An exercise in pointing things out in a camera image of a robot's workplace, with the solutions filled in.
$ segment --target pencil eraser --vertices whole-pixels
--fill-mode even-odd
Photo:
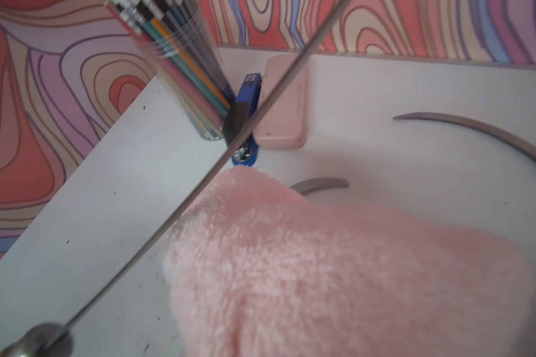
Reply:
[[[260,104],[272,92],[296,54],[274,56],[266,62]],[[266,150],[294,150],[306,143],[307,69],[304,67],[286,88],[257,127],[254,140]]]

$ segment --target swirly patterned wall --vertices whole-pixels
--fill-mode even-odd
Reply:
[[[103,0],[0,0],[0,258],[153,75]]]
[[[334,0],[202,0],[218,43],[301,48]],[[536,65],[536,0],[353,0],[322,50]]]

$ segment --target blue stapler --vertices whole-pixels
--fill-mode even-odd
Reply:
[[[225,136],[226,144],[230,145],[238,132],[242,129],[246,121],[252,116],[258,107],[258,97],[260,96],[260,84],[262,77],[259,73],[247,74],[240,91],[236,96],[235,103],[230,107],[226,116],[222,133]],[[246,143],[236,150],[232,156],[234,165],[252,166],[258,156],[258,145],[252,135]]]

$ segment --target white desk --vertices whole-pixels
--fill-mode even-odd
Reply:
[[[220,52],[235,89],[278,54]],[[536,267],[536,164],[468,129],[391,119],[413,111],[463,115],[536,145],[536,71],[322,55],[310,67],[306,146],[261,151],[256,167],[286,184],[347,178],[350,189],[310,199],[386,203],[483,228],[517,242]],[[164,87],[151,81],[0,261],[0,349],[32,325],[65,322],[224,148],[199,139]],[[74,328],[74,356],[180,355],[159,245]],[[521,356],[536,356],[536,304],[521,349]]]

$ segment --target pink towel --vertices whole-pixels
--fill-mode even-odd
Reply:
[[[187,357],[505,356],[534,289],[506,239],[309,203],[252,168],[217,176],[168,234]]]

